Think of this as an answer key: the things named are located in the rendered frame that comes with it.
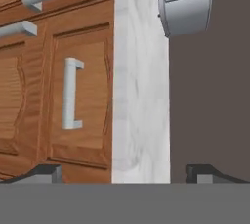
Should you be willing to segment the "grey rounded appliance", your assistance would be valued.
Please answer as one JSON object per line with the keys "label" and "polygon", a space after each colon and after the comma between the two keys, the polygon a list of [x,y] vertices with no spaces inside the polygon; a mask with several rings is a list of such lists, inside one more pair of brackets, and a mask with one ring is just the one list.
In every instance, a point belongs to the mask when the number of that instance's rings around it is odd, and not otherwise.
{"label": "grey rounded appliance", "polygon": [[158,0],[158,17],[167,38],[208,28],[212,0]]}

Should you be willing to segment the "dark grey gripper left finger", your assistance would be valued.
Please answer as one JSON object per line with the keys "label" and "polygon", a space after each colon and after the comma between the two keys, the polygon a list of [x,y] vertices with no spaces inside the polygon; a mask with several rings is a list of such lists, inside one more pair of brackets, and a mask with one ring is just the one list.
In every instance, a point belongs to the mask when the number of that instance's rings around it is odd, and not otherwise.
{"label": "dark grey gripper left finger", "polygon": [[2,181],[2,184],[53,184],[63,181],[63,167],[59,164],[39,164],[25,174]]}

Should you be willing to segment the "wooden cupboard door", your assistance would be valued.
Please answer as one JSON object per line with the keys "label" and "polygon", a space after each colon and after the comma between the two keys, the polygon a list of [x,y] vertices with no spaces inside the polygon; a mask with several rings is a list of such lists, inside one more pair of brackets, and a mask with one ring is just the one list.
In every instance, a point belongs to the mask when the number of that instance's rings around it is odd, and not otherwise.
{"label": "wooden cupboard door", "polygon": [[[65,183],[108,183],[112,159],[114,0],[101,0],[46,20],[39,157],[62,166]],[[66,58],[76,73],[75,119],[63,129]]]}
{"label": "wooden cupboard door", "polygon": [[0,40],[0,181],[36,163],[46,24],[36,36]]}

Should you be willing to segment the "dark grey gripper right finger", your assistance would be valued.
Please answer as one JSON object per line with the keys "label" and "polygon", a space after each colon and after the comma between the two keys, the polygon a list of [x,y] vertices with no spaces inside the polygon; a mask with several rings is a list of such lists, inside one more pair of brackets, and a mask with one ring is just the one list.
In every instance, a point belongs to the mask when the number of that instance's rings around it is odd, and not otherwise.
{"label": "dark grey gripper right finger", "polygon": [[222,173],[211,164],[187,164],[186,175],[188,184],[248,184],[248,181]]}

